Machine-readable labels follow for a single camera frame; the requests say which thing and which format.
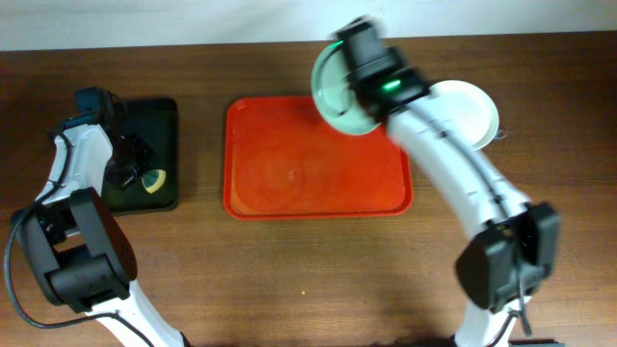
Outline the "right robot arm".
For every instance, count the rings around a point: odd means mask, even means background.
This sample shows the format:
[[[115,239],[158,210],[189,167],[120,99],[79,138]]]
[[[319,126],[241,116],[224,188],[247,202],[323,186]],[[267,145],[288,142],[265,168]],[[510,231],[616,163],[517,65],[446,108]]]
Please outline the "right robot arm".
[[[534,204],[446,120],[436,96],[376,24],[359,17],[335,32],[347,81],[365,113],[385,126],[459,218],[469,243],[455,263],[469,303],[453,346],[507,346],[515,324],[532,335],[527,303],[554,270],[562,221]]]

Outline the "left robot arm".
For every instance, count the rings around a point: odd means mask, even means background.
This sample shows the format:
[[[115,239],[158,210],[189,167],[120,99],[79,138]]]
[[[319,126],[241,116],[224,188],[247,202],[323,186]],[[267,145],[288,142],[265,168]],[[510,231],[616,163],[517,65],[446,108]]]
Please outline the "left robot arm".
[[[123,214],[172,210],[179,198],[179,112],[169,97],[123,100],[100,87],[49,134],[56,153],[36,199],[13,214],[19,246],[46,300],[74,323],[96,321],[125,346],[184,346],[141,288]]]

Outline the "green yellow sponge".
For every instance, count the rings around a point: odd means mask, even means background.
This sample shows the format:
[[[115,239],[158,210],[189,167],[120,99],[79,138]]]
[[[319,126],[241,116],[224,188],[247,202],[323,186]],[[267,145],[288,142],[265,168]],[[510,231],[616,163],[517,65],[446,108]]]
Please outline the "green yellow sponge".
[[[164,170],[154,169],[147,171],[141,177],[142,185],[149,194],[154,194],[162,188],[167,178]]]

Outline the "white plate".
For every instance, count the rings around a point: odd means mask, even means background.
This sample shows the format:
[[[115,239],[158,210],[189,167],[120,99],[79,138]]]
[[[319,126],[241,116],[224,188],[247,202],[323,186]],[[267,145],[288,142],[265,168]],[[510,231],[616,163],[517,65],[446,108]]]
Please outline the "white plate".
[[[487,146],[499,131],[494,101],[479,87],[461,80],[444,80],[431,87],[461,136],[475,149]]]

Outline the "light blue plate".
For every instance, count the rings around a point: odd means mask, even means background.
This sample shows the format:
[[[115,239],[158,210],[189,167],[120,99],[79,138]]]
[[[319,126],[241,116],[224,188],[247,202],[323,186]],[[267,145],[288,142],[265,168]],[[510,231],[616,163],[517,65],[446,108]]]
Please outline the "light blue plate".
[[[346,135],[363,136],[377,129],[379,123],[365,112],[348,83],[349,70],[341,45],[342,40],[336,41],[319,54],[311,72],[311,94],[330,127]]]

